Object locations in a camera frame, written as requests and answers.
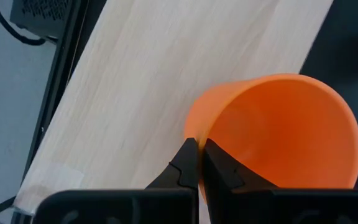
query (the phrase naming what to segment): black cable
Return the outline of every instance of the black cable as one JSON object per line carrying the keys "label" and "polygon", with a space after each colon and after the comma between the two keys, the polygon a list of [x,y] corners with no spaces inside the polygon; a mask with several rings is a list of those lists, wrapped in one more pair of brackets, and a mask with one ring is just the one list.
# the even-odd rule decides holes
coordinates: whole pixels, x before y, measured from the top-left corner
{"label": "black cable", "polygon": [[5,20],[5,18],[2,16],[0,12],[0,23],[1,25],[17,40],[21,41],[23,44],[33,45],[33,46],[40,46],[46,42],[45,39],[38,39],[38,40],[32,40],[28,39],[22,35],[20,35],[16,30],[14,30],[9,23]]}

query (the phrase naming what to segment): light wood surface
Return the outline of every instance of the light wood surface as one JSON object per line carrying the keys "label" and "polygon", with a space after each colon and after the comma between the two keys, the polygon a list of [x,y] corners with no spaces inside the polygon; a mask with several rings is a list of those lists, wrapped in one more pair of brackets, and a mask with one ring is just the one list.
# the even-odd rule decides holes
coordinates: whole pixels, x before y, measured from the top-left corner
{"label": "light wood surface", "polygon": [[179,150],[196,97],[298,73],[331,1],[108,0],[15,206],[34,213],[66,189],[144,188]]}

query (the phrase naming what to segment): orange plastic cup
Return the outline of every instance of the orange plastic cup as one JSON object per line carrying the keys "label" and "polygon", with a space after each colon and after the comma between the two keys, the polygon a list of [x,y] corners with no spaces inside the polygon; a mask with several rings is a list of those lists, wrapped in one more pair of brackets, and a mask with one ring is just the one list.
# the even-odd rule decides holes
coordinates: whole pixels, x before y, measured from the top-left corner
{"label": "orange plastic cup", "polygon": [[185,138],[196,138],[200,149],[212,139],[278,187],[350,189],[358,176],[358,126],[350,107],[303,75],[209,89],[188,114]]}

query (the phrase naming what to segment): wooden board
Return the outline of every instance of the wooden board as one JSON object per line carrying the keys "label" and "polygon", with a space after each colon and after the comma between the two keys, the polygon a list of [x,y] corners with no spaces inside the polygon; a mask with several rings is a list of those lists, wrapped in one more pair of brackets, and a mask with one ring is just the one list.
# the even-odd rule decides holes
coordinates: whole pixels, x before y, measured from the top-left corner
{"label": "wooden board", "polygon": [[17,195],[141,189],[218,83],[299,72],[332,0],[109,0]]}

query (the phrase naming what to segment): gray floor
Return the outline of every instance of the gray floor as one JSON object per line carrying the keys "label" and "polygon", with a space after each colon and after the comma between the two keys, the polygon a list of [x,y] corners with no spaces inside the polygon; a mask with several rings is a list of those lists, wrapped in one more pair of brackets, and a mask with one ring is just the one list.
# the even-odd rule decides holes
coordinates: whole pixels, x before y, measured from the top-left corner
{"label": "gray floor", "polygon": [[[0,1],[5,18],[12,1]],[[0,25],[0,202],[19,189],[54,53],[53,44],[24,45]],[[0,222],[10,216],[0,215]]]}

